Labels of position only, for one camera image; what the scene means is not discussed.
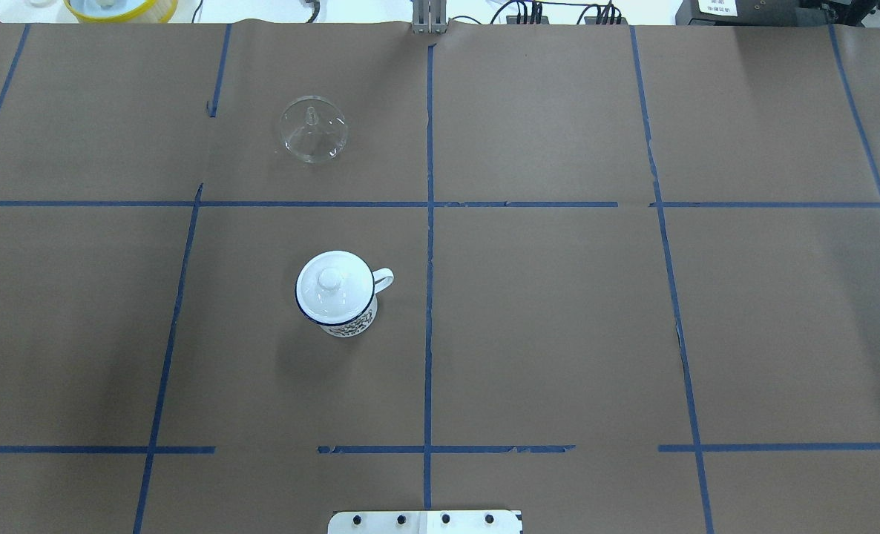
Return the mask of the yellow tape roll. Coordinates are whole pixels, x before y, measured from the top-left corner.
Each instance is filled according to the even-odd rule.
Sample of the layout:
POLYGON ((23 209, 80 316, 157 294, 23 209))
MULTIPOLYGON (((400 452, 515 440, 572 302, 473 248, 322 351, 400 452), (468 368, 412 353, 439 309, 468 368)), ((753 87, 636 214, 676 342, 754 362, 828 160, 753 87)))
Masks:
POLYGON ((63 1, 63 5, 86 24, 165 24, 179 1, 63 1))

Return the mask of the white enamel cup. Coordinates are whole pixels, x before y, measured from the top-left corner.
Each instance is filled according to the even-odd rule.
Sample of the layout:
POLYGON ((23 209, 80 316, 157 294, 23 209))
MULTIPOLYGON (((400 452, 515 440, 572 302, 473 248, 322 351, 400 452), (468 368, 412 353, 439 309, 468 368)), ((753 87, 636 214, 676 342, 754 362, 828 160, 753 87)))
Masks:
POLYGON ((378 315, 378 294, 395 280, 388 268, 305 268, 295 281, 301 314, 332 337, 355 337, 378 315))

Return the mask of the black equipment box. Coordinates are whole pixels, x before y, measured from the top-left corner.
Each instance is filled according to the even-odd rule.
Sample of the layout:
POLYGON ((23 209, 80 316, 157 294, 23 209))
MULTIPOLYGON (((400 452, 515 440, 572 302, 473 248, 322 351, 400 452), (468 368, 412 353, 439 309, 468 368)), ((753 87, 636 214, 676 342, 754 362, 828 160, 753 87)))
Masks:
POLYGON ((677 26, 817 27, 837 15, 816 1, 682 1, 677 26))

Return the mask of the aluminium frame post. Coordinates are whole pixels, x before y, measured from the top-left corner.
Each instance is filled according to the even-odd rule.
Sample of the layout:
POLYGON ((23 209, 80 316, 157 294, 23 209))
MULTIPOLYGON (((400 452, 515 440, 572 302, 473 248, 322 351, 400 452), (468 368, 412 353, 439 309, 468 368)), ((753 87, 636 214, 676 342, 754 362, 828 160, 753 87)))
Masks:
POLYGON ((414 34, 446 33, 449 27, 446 0, 412 0, 414 34))

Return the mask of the white enamel cup lid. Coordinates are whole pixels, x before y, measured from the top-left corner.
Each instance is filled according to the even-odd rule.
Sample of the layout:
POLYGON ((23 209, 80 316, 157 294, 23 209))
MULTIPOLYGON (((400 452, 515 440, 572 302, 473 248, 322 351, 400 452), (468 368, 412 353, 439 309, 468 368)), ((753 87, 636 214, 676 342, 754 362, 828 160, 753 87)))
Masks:
POLYGON ((311 258, 295 280, 295 301, 315 323, 337 326, 366 311, 373 298, 373 271, 351 252, 311 258))

